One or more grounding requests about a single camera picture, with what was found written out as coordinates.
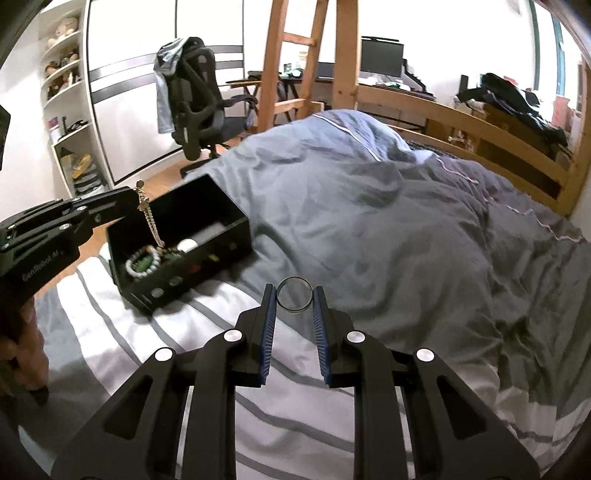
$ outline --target white wall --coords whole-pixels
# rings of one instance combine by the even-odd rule
[[[0,171],[0,220],[64,195],[43,124],[39,58],[35,19],[0,69],[0,104],[12,116]]]
[[[441,103],[451,102],[460,75],[493,72],[523,88],[534,79],[534,44],[525,0],[521,15],[507,0],[359,0],[361,35],[396,38],[414,73]],[[309,35],[315,0],[292,0],[285,29]],[[262,70],[271,0],[245,0],[245,63]],[[330,1],[320,61],[334,61],[335,0]],[[281,64],[305,47],[283,44]]]

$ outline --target wooden bed frame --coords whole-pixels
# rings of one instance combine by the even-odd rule
[[[272,127],[274,116],[278,113],[297,109],[297,118],[301,119],[322,110],[323,107],[321,103],[311,101],[311,91],[316,78],[320,43],[329,0],[317,0],[310,37],[302,37],[284,31],[288,3],[289,0],[273,0],[271,8],[265,64],[261,80],[261,101],[258,108],[259,132]],[[276,102],[277,71],[279,70],[281,45],[284,41],[307,46],[309,50],[306,70],[302,78],[301,98]],[[587,101],[588,94],[591,92],[589,66],[585,65],[583,69],[583,110],[580,135],[575,143],[570,165],[566,169],[520,138],[477,117],[395,90],[359,85],[360,54],[358,0],[337,0],[333,108],[356,109],[358,102],[370,103],[421,116],[473,135],[518,157],[536,171],[556,182],[559,186],[558,193],[550,196],[515,171],[509,171],[492,160],[452,145],[447,141],[390,126],[407,140],[436,147],[460,158],[477,161],[488,170],[504,176],[517,189],[548,206],[559,215],[568,217],[572,213],[586,181],[591,160],[591,113],[587,114],[587,109],[591,108]]]

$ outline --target black bag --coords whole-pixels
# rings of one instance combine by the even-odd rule
[[[471,99],[484,102],[514,116],[521,123],[538,132],[548,146],[554,144],[568,146],[564,131],[542,118],[529,103],[526,92],[494,73],[483,75],[481,87],[464,90],[457,94],[457,98],[461,102]]]

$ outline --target black jewelry box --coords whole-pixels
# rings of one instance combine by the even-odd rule
[[[252,251],[248,218],[209,175],[179,185],[151,201],[150,208],[166,247],[187,238],[198,245],[135,279],[125,262],[140,248],[155,246],[144,214],[136,211],[107,228],[115,284],[143,313],[151,314]]]

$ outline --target green bead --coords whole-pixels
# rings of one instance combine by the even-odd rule
[[[152,259],[152,255],[146,255],[145,257],[140,258],[134,264],[134,270],[137,273],[145,272],[147,269],[150,268],[150,266],[152,265],[153,262],[154,262],[154,260]]]
[[[172,260],[176,260],[178,258],[178,255],[172,254],[172,253],[165,253],[164,254],[164,259],[167,261],[172,261]]]

